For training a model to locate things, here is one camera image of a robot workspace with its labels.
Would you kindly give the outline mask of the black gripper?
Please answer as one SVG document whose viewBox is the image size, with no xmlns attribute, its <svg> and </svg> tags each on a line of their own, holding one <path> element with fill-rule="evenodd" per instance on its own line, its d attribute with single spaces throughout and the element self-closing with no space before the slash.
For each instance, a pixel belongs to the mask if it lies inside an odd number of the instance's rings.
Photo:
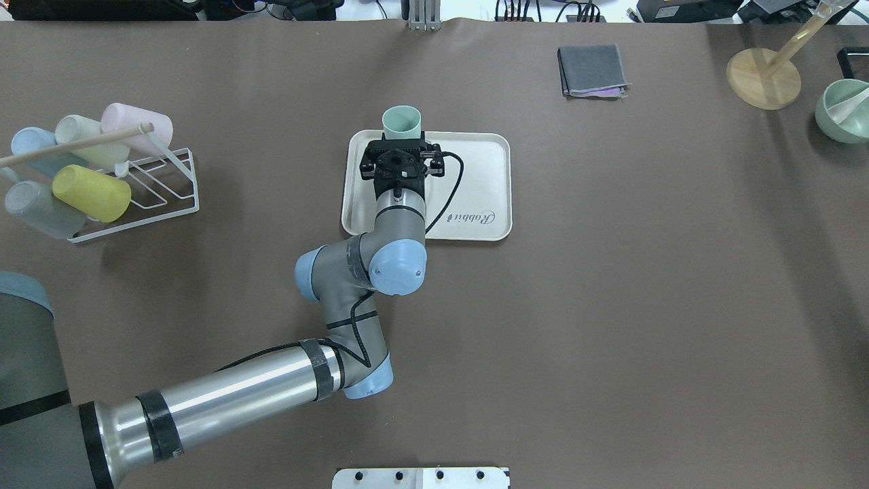
<svg viewBox="0 0 869 489">
<path fill-rule="evenodd" d="M 360 157 L 361 179 L 372 180 L 375 197 L 390 192 L 399 197 L 403 191 L 413 191 L 425 197 L 425 179 L 444 177 L 446 164 L 441 146 L 426 142 L 424 134 L 404 139 L 389 139 L 386 135 L 367 144 Z"/>
</svg>

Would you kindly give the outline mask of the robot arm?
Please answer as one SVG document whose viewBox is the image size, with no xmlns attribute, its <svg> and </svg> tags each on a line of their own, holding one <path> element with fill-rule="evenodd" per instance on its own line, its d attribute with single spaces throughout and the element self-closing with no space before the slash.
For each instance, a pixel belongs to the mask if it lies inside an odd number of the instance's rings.
<svg viewBox="0 0 869 489">
<path fill-rule="evenodd" d="M 421 287 L 425 182 L 445 174 L 446 157 L 422 136 L 367 145 L 359 169 L 373 181 L 373 231 L 295 264 L 302 296 L 322 304 L 327 337 L 267 348 L 118 405 L 71 401 L 43 285 L 2 272 L 3 488 L 115 488 L 133 470 L 299 405 L 388 388 L 393 372 L 373 295 Z"/>
</svg>

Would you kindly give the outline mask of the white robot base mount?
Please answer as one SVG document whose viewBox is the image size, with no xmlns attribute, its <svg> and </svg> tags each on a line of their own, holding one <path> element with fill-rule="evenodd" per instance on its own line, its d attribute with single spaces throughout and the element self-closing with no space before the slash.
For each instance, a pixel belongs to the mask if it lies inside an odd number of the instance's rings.
<svg viewBox="0 0 869 489">
<path fill-rule="evenodd" d="M 336 471 L 332 488 L 510 488 L 508 468 L 385 467 Z"/>
</svg>

